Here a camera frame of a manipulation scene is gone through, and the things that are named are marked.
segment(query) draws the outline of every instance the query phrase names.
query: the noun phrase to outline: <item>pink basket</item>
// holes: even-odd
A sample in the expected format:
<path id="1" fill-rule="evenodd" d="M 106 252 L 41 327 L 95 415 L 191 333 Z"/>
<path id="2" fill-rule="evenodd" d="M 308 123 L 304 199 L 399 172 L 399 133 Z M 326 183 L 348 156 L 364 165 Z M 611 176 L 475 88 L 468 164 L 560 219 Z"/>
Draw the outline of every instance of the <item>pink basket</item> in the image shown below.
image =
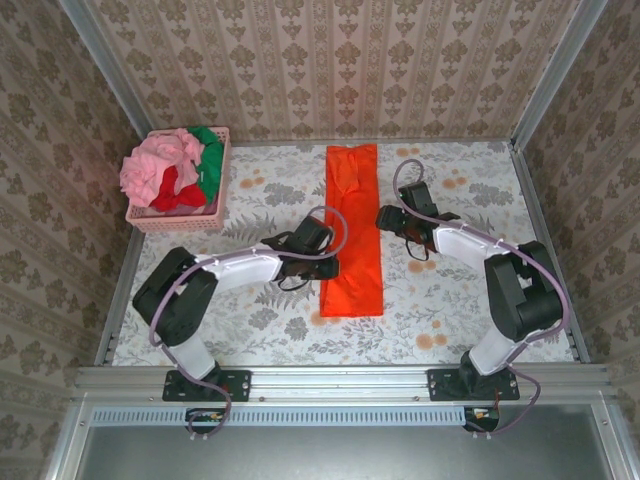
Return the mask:
<path id="1" fill-rule="evenodd" d="M 149 232 L 193 232 L 195 230 L 219 230 L 224 223 L 224 205 L 227 197 L 227 186 L 229 185 L 229 152 L 231 142 L 229 129 L 226 127 L 210 127 L 210 130 L 218 135 L 220 141 L 224 142 L 224 154 L 222 158 L 222 175 L 220 178 L 220 190 L 218 191 L 216 212 L 204 215 L 201 212 L 205 207 L 201 207 L 195 212 L 185 216 L 165 216 L 153 208 L 135 207 L 129 204 L 126 220 L 131 225 L 138 227 L 144 233 Z M 149 135 L 167 135 L 174 130 L 154 130 Z"/>

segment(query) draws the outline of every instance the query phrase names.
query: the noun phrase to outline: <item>wall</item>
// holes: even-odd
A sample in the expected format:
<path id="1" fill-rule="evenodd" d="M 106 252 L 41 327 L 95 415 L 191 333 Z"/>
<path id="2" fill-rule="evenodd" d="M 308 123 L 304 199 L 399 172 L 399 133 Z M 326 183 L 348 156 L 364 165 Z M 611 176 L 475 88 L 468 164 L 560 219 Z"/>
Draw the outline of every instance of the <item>wall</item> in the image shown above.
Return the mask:
<path id="1" fill-rule="evenodd" d="M 640 2 L 609 1 L 525 157 L 593 360 L 640 438 Z"/>
<path id="2" fill-rule="evenodd" d="M 55 1 L 0 2 L 0 478 L 37 478 L 93 363 L 134 132 Z"/>
<path id="3" fill-rule="evenodd" d="M 577 0 L 91 0 L 154 128 L 507 137 Z"/>

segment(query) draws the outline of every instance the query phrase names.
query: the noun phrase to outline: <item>table surface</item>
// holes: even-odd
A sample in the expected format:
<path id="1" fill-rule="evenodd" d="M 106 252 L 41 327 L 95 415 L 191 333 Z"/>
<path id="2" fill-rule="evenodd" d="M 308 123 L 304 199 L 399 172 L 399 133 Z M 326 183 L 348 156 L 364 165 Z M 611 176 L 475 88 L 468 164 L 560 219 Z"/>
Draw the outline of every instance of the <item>table surface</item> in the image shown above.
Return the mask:
<path id="1" fill-rule="evenodd" d="M 441 212 L 511 243 L 535 238 L 505 142 L 379 144 L 380 205 L 396 203 L 391 181 L 407 158 L 424 163 Z M 232 147 L 224 229 L 146 236 L 113 364 L 169 364 L 148 343 L 131 298 L 171 248 L 224 253 L 293 230 L 308 210 L 324 204 L 325 159 L 323 145 Z M 400 184 L 416 175 L 408 167 Z M 389 232 L 381 233 L 381 245 L 382 317 L 320 317 L 319 282 L 291 293 L 275 283 L 256 284 L 214 295 L 201 327 L 207 348 L 222 365 L 238 366 L 457 363 L 491 325 L 484 275 L 438 254 L 413 260 Z M 572 360 L 564 333 L 519 358 Z"/>

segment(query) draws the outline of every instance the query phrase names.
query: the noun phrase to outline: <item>purple cable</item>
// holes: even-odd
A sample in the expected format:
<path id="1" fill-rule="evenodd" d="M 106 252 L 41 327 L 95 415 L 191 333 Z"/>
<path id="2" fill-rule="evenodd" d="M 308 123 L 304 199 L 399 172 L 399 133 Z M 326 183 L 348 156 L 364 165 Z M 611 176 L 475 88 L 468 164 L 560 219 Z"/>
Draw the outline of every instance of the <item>purple cable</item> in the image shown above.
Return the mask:
<path id="1" fill-rule="evenodd" d="M 508 243 L 505 243 L 502 240 L 498 240 L 494 237 L 492 237 L 491 235 L 488 235 L 484 232 L 481 232 L 480 230 L 477 230 L 473 227 L 470 227 L 469 225 L 467 225 L 466 223 L 456 223 L 456 222 L 449 222 L 446 220 L 440 220 L 439 218 L 433 218 L 433 217 L 427 217 L 426 215 L 422 215 L 418 212 L 416 212 L 415 210 L 413 210 L 411 207 L 409 207 L 404 200 L 402 199 L 402 196 L 400 195 L 400 191 L 398 190 L 398 176 L 400 175 L 400 171 L 404 168 L 405 165 L 409 164 L 409 163 L 413 163 L 416 164 L 420 167 L 420 178 L 418 178 L 418 180 L 416 181 L 420 181 L 422 180 L 422 177 L 424 175 L 424 166 L 422 165 L 422 163 L 418 160 L 415 159 L 409 159 L 409 160 L 405 160 L 404 162 L 402 162 L 400 165 L 398 165 L 398 168 L 396 169 L 395 174 L 393 175 L 393 192 L 396 195 L 396 198 L 398 199 L 398 202 L 400 202 L 400 205 L 402 205 L 402 208 L 404 210 L 406 210 L 407 212 L 411 213 L 412 215 L 421 218 L 422 220 L 426 220 L 427 222 L 431 222 L 431 223 L 435 223 L 437 225 L 443 225 L 445 227 L 450 227 L 450 228 L 457 228 L 460 230 L 464 230 L 466 232 L 469 232 L 470 234 L 481 238 L 482 240 L 486 240 L 489 242 L 494 243 L 496 246 L 502 247 L 505 250 L 508 250 L 509 252 L 513 253 L 514 255 L 517 255 L 518 257 L 520 257 L 522 260 L 524 260 L 525 262 L 527 262 L 527 264 L 531 265 L 533 268 L 535 268 L 536 270 L 538 270 L 540 272 L 540 274 L 542 276 L 544 276 L 549 283 L 551 283 L 551 285 L 553 286 L 553 288 L 556 290 L 556 292 L 558 293 L 558 297 L 560 298 L 560 304 L 562 305 L 562 318 L 560 319 L 560 322 L 558 323 L 558 325 L 556 325 L 555 327 L 549 329 L 549 330 L 545 330 L 544 332 L 540 332 L 536 335 L 532 335 L 531 338 L 526 339 L 518 348 L 516 348 L 511 355 L 509 355 L 507 357 L 506 363 L 508 365 L 507 368 L 509 368 L 509 370 L 511 370 L 515 375 L 518 375 L 526 380 L 529 380 L 530 382 L 534 383 L 534 385 L 536 385 L 536 393 L 531 397 L 531 401 L 529 402 L 529 404 L 527 405 L 527 407 L 524 409 L 524 411 L 513 421 L 511 422 L 509 425 L 505 426 L 505 427 L 501 427 L 498 430 L 495 430 L 493 432 L 491 432 L 492 435 L 496 435 L 499 433 L 503 433 L 506 432 L 508 430 L 510 430 L 512 427 L 514 427 L 520 420 L 522 420 L 522 418 L 527 414 L 527 412 L 533 407 L 533 405 L 536 403 L 536 401 L 538 400 L 538 397 L 540 396 L 540 384 L 534 380 L 533 378 L 515 370 L 513 367 L 511 367 L 511 365 L 509 365 L 511 362 L 513 362 L 513 360 L 516 359 L 516 357 L 518 355 L 520 355 L 522 353 L 522 351 L 532 342 L 535 342 L 536 340 L 540 340 L 542 338 L 546 338 L 549 337 L 551 335 L 555 335 L 556 333 L 560 332 L 561 330 L 567 328 L 567 326 L 569 325 L 569 300 L 567 298 L 567 294 L 565 293 L 564 289 L 562 288 L 562 286 L 560 285 L 560 282 L 558 282 L 555 277 L 553 276 L 553 274 L 547 270 L 545 267 L 543 267 L 540 263 L 536 262 L 533 258 L 531 258 L 530 256 L 522 253 L 520 250 L 518 250 L 516 247 L 509 245 Z"/>
<path id="2" fill-rule="evenodd" d="M 347 221 L 345 220 L 345 218 L 342 216 L 342 214 L 338 210 L 336 210 L 333 207 L 329 207 L 328 205 L 314 207 L 311 210 L 309 210 L 309 213 L 307 215 L 311 215 L 312 213 L 317 212 L 318 210 L 325 210 L 325 211 L 329 211 L 329 212 L 333 213 L 336 217 L 338 217 L 338 219 L 342 223 L 342 227 L 344 229 L 340 245 L 338 245 L 331 252 L 323 253 L 321 255 L 304 255 L 304 254 L 301 254 L 301 253 L 278 252 L 276 250 L 266 249 L 266 248 L 265 249 L 249 249 L 247 251 L 251 252 L 253 255 L 262 255 L 262 254 L 273 255 L 273 254 L 275 254 L 275 255 L 277 255 L 279 257 L 299 258 L 301 260 L 323 260 L 325 258 L 330 258 L 330 257 L 333 257 L 333 256 L 337 255 L 338 252 L 340 250 L 342 250 L 344 248 L 344 246 L 346 245 L 346 243 L 347 243 L 347 237 L 349 236 L 349 226 L 347 225 Z M 217 263 L 217 262 L 221 262 L 221 261 L 224 261 L 227 258 L 232 258 L 232 257 L 235 257 L 235 256 L 237 256 L 237 252 L 230 253 L 230 254 L 218 255 L 216 257 L 209 258 L 209 259 L 204 260 L 202 262 L 198 262 L 195 265 L 192 265 L 191 267 L 186 269 L 184 272 L 182 272 L 182 274 L 176 279 L 176 281 L 173 282 L 171 287 L 169 287 L 169 290 L 167 290 L 167 293 L 165 293 L 164 297 L 162 297 L 162 300 L 160 301 L 160 304 L 158 305 L 158 308 L 156 309 L 156 312 L 153 314 L 153 318 L 151 320 L 151 324 L 149 325 L 149 343 L 151 343 L 151 345 L 153 345 L 154 347 L 158 347 L 158 346 L 162 345 L 162 351 L 165 353 L 165 355 L 167 355 L 169 357 L 169 359 L 175 365 L 177 365 L 178 371 L 187 380 L 189 380 L 192 383 L 195 383 L 196 385 L 200 385 L 202 387 L 211 388 L 212 390 L 215 390 L 216 392 L 218 392 L 218 393 L 220 393 L 221 395 L 224 396 L 225 401 L 226 401 L 225 413 L 224 413 L 222 419 L 220 420 L 220 423 L 208 435 L 215 435 L 216 433 L 218 433 L 220 431 L 220 429 L 222 428 L 222 426 L 224 425 L 224 423 L 229 418 L 229 415 L 231 414 L 231 397 L 229 396 L 229 394 L 227 392 L 225 392 L 223 389 L 221 389 L 217 385 L 215 385 L 213 383 L 209 383 L 209 382 L 203 382 L 202 380 L 198 380 L 197 378 L 195 378 L 192 375 L 190 375 L 186 370 L 184 370 L 178 364 L 176 358 L 171 354 L 171 351 L 169 350 L 169 347 L 164 345 L 162 343 L 161 339 L 156 340 L 155 333 L 156 333 L 156 328 L 158 327 L 158 322 L 160 321 L 160 317 L 162 316 L 162 312 L 164 311 L 165 307 L 167 306 L 167 303 L 169 303 L 169 300 L 171 299 L 171 296 L 176 292 L 176 290 L 180 287 L 180 285 L 182 285 L 182 282 L 184 282 L 189 277 L 189 275 L 191 275 L 196 270 L 199 270 L 199 269 L 201 269 L 203 267 L 206 267 L 207 265 L 211 265 L 211 264 L 214 264 L 214 263 Z M 193 431 L 193 428 L 192 428 L 193 419 L 195 417 L 197 417 L 197 416 L 199 416 L 198 412 L 194 412 L 194 415 L 192 415 L 191 418 L 189 419 L 189 423 L 188 423 L 188 426 L 187 426 L 187 429 L 192 434 L 195 433 Z"/>

